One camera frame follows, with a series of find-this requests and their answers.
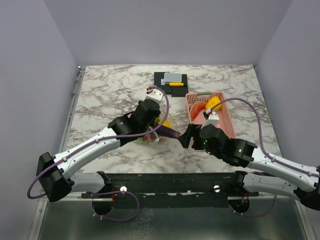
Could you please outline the clear polka dot zip bag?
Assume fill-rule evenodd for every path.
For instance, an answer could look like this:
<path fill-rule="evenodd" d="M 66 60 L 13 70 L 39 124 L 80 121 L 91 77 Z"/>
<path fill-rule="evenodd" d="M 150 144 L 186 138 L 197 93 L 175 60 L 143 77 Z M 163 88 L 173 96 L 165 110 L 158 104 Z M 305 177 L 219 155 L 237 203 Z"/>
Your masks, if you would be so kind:
<path fill-rule="evenodd" d="M 132 117 L 137 119 L 138 131 L 145 133 L 156 128 L 161 123 L 161 121 L 159 122 L 160 114 L 159 104 L 151 99 L 146 99 L 138 103 Z M 146 134 L 140 139 L 150 143 L 157 142 L 160 137 L 178 139 L 181 133 L 169 127 L 168 124 L 169 122 L 166 120 L 156 131 Z"/>

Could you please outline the dark purple toy eggplant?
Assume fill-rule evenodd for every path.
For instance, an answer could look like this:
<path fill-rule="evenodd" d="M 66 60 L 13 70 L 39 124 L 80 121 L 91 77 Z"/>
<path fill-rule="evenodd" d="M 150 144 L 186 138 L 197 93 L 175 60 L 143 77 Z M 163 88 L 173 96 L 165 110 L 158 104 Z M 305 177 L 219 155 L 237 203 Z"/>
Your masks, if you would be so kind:
<path fill-rule="evenodd" d="M 179 131 L 176 131 L 170 127 L 165 127 L 163 125 L 161 125 L 155 132 L 159 136 L 171 139 L 178 139 L 182 135 Z"/>

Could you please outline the pink perforated plastic basket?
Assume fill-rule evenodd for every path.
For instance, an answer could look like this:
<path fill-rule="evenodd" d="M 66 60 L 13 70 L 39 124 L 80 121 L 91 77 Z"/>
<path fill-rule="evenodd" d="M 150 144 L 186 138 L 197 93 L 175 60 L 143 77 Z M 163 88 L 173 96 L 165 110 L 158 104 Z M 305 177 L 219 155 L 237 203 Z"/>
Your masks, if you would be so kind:
<path fill-rule="evenodd" d="M 190 92 L 185 95 L 188 122 L 190 124 L 203 125 L 206 122 L 204 113 L 207 110 L 207 103 L 210 103 L 212 98 L 219 99 L 219 101 L 222 102 L 225 96 L 220 91 Z M 222 129 L 229 138 L 236 137 L 236 132 L 226 103 L 222 103 L 218 111 L 214 110 L 209 119 L 212 119 L 215 127 Z"/>

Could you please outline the yellow toy lemon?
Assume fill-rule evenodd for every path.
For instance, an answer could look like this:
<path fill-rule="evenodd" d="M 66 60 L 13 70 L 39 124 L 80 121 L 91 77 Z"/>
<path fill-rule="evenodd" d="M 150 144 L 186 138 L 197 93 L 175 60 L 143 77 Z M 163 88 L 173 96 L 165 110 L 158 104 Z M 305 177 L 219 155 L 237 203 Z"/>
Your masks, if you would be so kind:
<path fill-rule="evenodd" d="M 170 123 L 167 120 L 162 125 L 167 127 L 167 128 L 171 127 Z"/>

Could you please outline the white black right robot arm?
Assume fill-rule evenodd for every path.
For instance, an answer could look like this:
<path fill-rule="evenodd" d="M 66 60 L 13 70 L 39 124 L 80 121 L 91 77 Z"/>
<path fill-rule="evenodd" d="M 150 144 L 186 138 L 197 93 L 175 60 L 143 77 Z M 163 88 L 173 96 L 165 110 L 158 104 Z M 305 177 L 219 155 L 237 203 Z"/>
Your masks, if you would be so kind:
<path fill-rule="evenodd" d="M 298 200 L 312 210 L 320 209 L 318 167 L 299 164 L 268 153 L 244 139 L 230 138 L 222 129 L 212 124 L 189 124 L 178 140 L 185 149 L 193 141 L 194 150 L 205 150 L 209 155 L 234 167 L 264 172 L 264 175 L 245 173 L 242 178 L 231 181 L 229 189 L 236 196 L 246 191 L 271 193 Z"/>

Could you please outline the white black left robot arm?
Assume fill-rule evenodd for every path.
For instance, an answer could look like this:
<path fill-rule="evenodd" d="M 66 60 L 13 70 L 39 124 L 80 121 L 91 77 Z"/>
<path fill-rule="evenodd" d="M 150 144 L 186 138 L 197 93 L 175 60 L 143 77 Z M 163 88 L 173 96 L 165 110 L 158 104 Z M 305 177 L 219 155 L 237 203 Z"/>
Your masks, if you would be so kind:
<path fill-rule="evenodd" d="M 78 186 L 75 173 L 100 157 L 145 135 L 160 115 L 160 102 L 145 98 L 136 109 L 116 117 L 92 138 L 65 152 L 40 155 L 36 175 L 50 202 L 57 202 Z"/>

